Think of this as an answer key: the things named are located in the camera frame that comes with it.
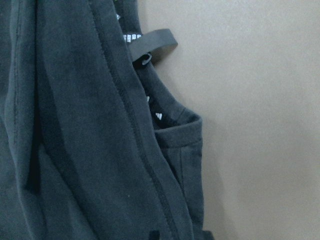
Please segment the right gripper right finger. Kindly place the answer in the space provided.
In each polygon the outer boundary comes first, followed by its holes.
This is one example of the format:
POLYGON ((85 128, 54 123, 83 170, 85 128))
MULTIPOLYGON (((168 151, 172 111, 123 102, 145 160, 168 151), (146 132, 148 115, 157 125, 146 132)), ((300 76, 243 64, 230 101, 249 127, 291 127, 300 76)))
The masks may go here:
POLYGON ((202 231, 202 239, 203 240, 214 240, 213 233, 209 230, 202 231))

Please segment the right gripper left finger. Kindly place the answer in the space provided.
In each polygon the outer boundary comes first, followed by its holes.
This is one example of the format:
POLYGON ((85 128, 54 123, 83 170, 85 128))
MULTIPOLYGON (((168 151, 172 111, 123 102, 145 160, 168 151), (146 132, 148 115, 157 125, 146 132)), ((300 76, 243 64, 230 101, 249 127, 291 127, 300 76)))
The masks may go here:
POLYGON ((152 230, 149 232, 148 240, 160 240, 161 233, 159 230, 152 230))

